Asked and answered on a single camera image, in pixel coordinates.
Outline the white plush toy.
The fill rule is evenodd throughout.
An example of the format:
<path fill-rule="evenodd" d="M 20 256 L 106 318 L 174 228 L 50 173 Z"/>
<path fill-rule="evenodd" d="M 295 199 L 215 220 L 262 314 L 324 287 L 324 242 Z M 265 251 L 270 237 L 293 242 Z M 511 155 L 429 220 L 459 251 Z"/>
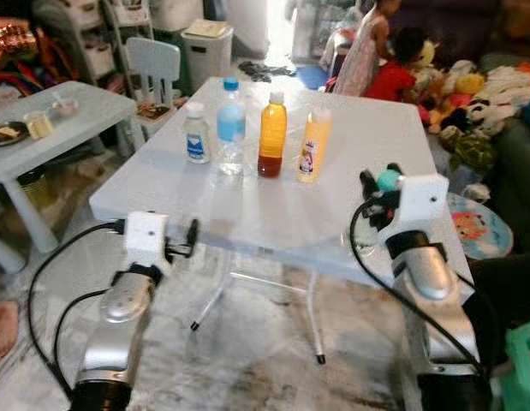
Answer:
<path fill-rule="evenodd" d="M 530 72 L 517 67 L 496 67 L 488 71 L 481 92 L 494 105 L 526 106 L 530 102 Z"/>

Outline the small water bottle blue label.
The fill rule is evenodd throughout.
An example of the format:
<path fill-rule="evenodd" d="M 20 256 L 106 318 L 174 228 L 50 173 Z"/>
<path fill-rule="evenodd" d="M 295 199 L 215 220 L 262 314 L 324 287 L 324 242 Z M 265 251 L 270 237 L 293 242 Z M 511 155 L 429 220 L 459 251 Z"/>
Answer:
<path fill-rule="evenodd" d="M 182 108 L 187 113 L 183 130 L 186 134 L 188 160 L 195 164 L 206 164 L 210 162 L 212 149 L 209 146 L 209 125 L 203 116 L 205 106 L 187 102 Z"/>

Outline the green plastic bag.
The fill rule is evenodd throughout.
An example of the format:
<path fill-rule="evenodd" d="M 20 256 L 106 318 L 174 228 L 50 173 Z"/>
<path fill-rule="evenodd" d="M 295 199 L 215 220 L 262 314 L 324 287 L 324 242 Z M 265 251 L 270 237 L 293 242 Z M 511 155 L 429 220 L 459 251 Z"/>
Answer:
<path fill-rule="evenodd" d="M 503 411 L 530 411 L 530 324 L 506 332 L 512 371 L 499 377 Z"/>

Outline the clear plastic cup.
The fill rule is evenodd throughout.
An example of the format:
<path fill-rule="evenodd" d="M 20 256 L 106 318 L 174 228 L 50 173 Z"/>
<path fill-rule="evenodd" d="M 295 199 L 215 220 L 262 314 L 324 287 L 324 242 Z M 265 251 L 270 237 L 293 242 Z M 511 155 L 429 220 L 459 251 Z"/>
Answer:
<path fill-rule="evenodd" d="M 28 133 L 33 140 L 42 140 L 53 133 L 54 126 L 45 110 L 34 110 L 23 115 Z"/>

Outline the yellow drink bottle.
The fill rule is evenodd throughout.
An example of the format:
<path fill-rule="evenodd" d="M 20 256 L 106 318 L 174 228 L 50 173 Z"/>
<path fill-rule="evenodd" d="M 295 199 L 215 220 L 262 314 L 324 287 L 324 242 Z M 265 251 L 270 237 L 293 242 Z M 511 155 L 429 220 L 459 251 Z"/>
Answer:
<path fill-rule="evenodd" d="M 315 107 L 307 115 L 305 133 L 296 161 L 296 180 L 309 183 L 319 179 L 331 137 L 332 124 L 334 124 L 334 116 L 327 107 Z"/>

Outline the orange juice bottle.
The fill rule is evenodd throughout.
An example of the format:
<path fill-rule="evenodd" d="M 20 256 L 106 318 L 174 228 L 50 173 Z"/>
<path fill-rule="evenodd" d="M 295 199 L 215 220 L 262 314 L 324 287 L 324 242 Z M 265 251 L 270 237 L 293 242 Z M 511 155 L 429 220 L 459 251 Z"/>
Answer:
<path fill-rule="evenodd" d="M 268 105 L 261 111 L 258 176 L 275 179 L 280 175 L 282 156 L 287 140 L 288 113 L 284 105 L 284 93 L 272 91 Z"/>

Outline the child in red shirt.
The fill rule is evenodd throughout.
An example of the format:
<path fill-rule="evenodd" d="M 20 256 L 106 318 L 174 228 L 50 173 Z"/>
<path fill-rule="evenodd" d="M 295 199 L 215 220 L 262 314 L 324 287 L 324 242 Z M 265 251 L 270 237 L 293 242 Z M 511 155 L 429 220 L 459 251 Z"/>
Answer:
<path fill-rule="evenodd" d="M 421 58 L 425 42 L 426 32 L 422 28 L 402 28 L 391 40 L 389 60 L 379 68 L 362 97 L 417 104 L 419 94 L 414 92 L 413 69 Z"/>

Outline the dark dish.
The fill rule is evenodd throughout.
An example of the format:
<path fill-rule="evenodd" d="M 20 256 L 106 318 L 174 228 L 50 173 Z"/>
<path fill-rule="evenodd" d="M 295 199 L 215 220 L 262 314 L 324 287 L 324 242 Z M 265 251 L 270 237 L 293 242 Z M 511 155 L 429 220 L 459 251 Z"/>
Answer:
<path fill-rule="evenodd" d="M 24 122 L 1 122 L 0 147 L 7 147 L 29 137 L 28 127 Z"/>

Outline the white drawer rack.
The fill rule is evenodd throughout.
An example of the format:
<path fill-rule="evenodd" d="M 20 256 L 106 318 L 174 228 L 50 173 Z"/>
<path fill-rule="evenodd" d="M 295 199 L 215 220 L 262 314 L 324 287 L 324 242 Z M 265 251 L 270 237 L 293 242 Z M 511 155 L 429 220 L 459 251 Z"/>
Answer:
<path fill-rule="evenodd" d="M 62 42 L 81 81 L 107 87 L 116 77 L 115 47 L 99 0 L 34 0 L 33 15 Z"/>

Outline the clear bottle teal cap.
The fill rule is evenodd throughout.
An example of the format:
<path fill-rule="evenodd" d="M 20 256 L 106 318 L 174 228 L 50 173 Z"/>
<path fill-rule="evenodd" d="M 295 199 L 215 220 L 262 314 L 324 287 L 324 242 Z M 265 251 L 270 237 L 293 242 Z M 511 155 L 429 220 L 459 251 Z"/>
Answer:
<path fill-rule="evenodd" d="M 386 192 L 399 189 L 399 177 L 401 176 L 387 168 L 379 172 L 378 175 L 375 175 L 378 191 Z M 363 204 L 362 199 L 349 223 L 349 244 L 352 251 L 361 255 L 369 254 L 379 243 L 378 234 L 379 230 L 374 230 L 370 226 L 369 220 L 366 219 L 366 204 Z"/>

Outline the yellow plush toy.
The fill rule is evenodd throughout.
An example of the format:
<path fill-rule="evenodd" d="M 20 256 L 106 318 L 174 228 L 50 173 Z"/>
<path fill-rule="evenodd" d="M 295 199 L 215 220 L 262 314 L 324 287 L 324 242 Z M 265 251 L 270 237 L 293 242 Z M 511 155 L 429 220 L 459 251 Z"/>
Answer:
<path fill-rule="evenodd" d="M 486 86 L 486 78 L 482 74 L 472 72 L 471 74 L 462 74 L 454 81 L 454 94 L 465 94 L 472 97 L 479 94 Z"/>

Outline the white folding table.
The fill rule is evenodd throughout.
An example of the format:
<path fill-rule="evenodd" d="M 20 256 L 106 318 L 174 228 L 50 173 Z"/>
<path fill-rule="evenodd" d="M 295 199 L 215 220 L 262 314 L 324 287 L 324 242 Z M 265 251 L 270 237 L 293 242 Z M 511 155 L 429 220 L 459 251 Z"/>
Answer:
<path fill-rule="evenodd" d="M 195 164 L 188 159 L 187 112 L 179 109 L 90 196 L 93 216 L 113 220 L 155 211 L 172 222 L 195 218 L 207 246 L 254 253 L 315 277 L 369 282 L 347 238 L 349 219 L 363 200 L 359 174 L 397 164 L 406 176 L 433 175 L 417 110 L 381 99 L 289 90 L 281 175 L 261 177 L 256 170 L 260 115 L 272 91 L 268 83 L 240 85 L 247 122 L 240 175 L 225 175 L 215 160 Z M 295 160 L 308 114 L 316 107 L 331 110 L 331 137 L 319 179 L 300 182 Z"/>

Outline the white storage container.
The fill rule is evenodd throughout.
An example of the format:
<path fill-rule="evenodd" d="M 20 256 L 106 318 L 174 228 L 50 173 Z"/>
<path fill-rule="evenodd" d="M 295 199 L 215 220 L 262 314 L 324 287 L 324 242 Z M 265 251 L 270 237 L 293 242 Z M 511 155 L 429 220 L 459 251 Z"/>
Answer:
<path fill-rule="evenodd" d="M 203 0 L 148 0 L 152 27 L 163 32 L 177 32 L 205 17 Z"/>

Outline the dark green sofa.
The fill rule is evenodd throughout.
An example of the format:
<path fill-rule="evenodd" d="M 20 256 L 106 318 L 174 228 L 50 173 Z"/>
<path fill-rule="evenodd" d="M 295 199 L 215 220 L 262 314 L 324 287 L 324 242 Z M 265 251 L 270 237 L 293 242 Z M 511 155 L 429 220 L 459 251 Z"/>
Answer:
<path fill-rule="evenodd" d="M 530 126 L 509 117 L 491 142 L 497 157 L 486 177 L 489 204 L 514 231 L 515 252 L 530 253 Z"/>

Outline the white bowl with spoon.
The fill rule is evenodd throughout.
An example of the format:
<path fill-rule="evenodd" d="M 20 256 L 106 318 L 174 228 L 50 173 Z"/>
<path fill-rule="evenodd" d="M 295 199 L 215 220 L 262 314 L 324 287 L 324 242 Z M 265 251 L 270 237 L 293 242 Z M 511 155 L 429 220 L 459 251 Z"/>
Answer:
<path fill-rule="evenodd" d="M 50 113 L 57 118 L 57 120 L 65 120 L 65 118 L 77 115 L 78 102 L 76 99 L 66 98 L 58 93 L 54 93 Z"/>

